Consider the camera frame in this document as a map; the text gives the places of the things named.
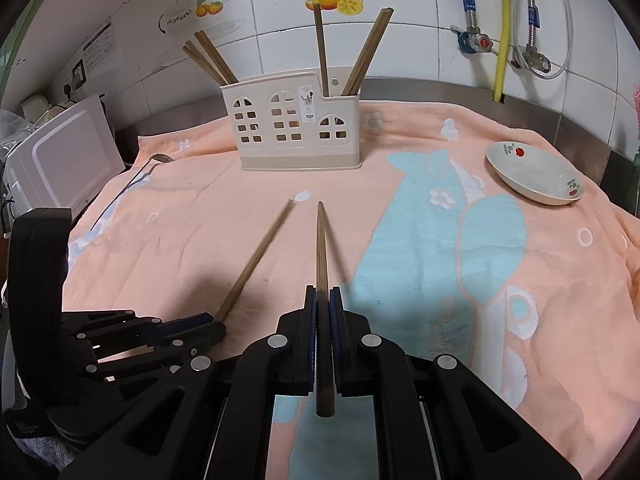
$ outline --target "water pipe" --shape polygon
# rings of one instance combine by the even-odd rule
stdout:
[[[482,34],[478,27],[478,17],[476,16],[476,0],[462,0],[466,15],[466,32],[458,30],[452,26],[458,35],[458,44],[464,54],[477,54],[478,52],[491,52],[494,46],[493,41]]]
[[[509,41],[511,39],[511,0],[502,0],[502,33],[500,35],[500,50],[498,51],[498,63],[495,67],[494,101],[504,102],[504,78],[507,70],[507,57],[509,55]]]
[[[549,73],[551,72],[551,62],[546,56],[540,54],[536,47],[536,29],[540,28],[540,15],[538,13],[538,8],[536,7],[536,0],[527,0],[527,5],[529,7],[529,37],[527,38],[527,46],[524,51],[519,47],[520,42],[518,41],[518,0],[514,1],[516,2],[516,5],[514,5],[513,9],[512,44],[514,46],[517,45],[518,47],[513,49],[513,60],[511,61],[511,64],[516,68],[526,68],[534,76],[540,79],[555,79],[562,75],[562,72],[567,70],[569,66],[569,58],[571,57],[572,45],[574,44],[574,21],[571,16],[571,4],[569,0],[562,0],[567,34],[566,57],[564,58],[562,66],[553,74]]]

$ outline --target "white dish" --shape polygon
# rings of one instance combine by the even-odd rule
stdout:
[[[486,158],[521,195],[546,205],[565,205],[584,194],[582,175],[562,158],[521,142],[496,142]]]

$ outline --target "label sticker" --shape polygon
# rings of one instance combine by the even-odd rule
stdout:
[[[314,105],[314,88],[312,85],[302,85],[298,87],[298,98],[300,99],[300,116],[303,123],[316,122],[316,107]]]
[[[107,23],[89,43],[82,48],[84,68],[91,72],[94,67],[116,48],[111,22]]]

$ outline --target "wooden chopstick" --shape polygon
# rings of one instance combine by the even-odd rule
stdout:
[[[319,3],[314,3],[314,22],[316,23],[316,40],[320,57],[320,74],[322,77],[322,95],[329,97],[329,75],[326,71],[326,51],[324,49],[324,29],[322,28],[322,10]]]
[[[284,224],[284,221],[287,219],[287,216],[289,215],[289,212],[291,211],[294,203],[295,202],[293,202],[293,200],[287,201],[286,205],[267,231],[267,234],[264,235],[264,238],[261,240],[260,245],[258,245],[258,248],[251,256],[251,259],[249,259],[247,264],[244,266],[244,269],[234,283],[234,286],[226,295],[225,301],[222,302],[222,305],[218,309],[218,312],[216,314],[217,320],[224,321],[226,316],[228,316],[229,311],[231,311],[231,308],[236,304],[236,300],[238,299],[238,296],[240,296],[242,288],[254,272],[255,267],[258,265],[258,262],[260,262],[263,254],[267,250],[267,247],[269,247],[271,241],[274,239],[281,225]]]
[[[364,80],[364,76],[367,75],[369,65],[371,65],[373,56],[376,53],[376,49],[382,40],[382,35],[385,33],[386,26],[389,24],[393,13],[394,10],[391,7],[380,10],[376,23],[374,23],[371,28],[367,41],[365,41],[356,64],[353,66],[353,70],[351,70],[351,74],[347,79],[342,95],[358,94],[362,81]]]
[[[238,78],[229,68],[229,65],[226,64],[223,57],[220,56],[220,53],[218,52],[216,47],[213,46],[213,43],[211,43],[211,40],[204,32],[204,30],[199,30],[194,34],[194,36],[196,37],[196,40],[198,40],[198,42],[202,45],[204,51],[209,54],[209,57],[213,61],[213,64],[217,67],[218,70],[220,70],[222,77],[225,78],[229,82],[229,84],[237,83]]]
[[[183,46],[182,50],[187,56],[193,59],[194,62],[196,62],[196,64],[213,79],[213,81],[218,83],[220,86],[226,85],[226,81],[222,79],[222,76],[216,72],[216,69],[212,67],[211,63],[207,61],[207,58],[198,51],[191,41],[187,41],[187,44]]]
[[[326,212],[318,202],[316,225],[316,298],[318,309],[318,350],[316,359],[316,415],[334,416],[334,361],[331,348],[329,285],[326,268]]]

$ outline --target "white flower pattern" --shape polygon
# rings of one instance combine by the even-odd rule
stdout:
[[[380,118],[378,112],[373,112],[372,114],[362,114],[360,125],[363,131],[376,134],[382,129],[385,123],[382,121],[382,118]]]
[[[456,121],[453,119],[445,119],[444,126],[440,130],[440,135],[447,140],[458,140],[460,132],[456,130]]]
[[[444,209],[451,209],[451,206],[456,203],[456,200],[451,196],[451,193],[449,193],[449,191],[432,189],[430,195],[430,202],[433,205],[439,205]]]

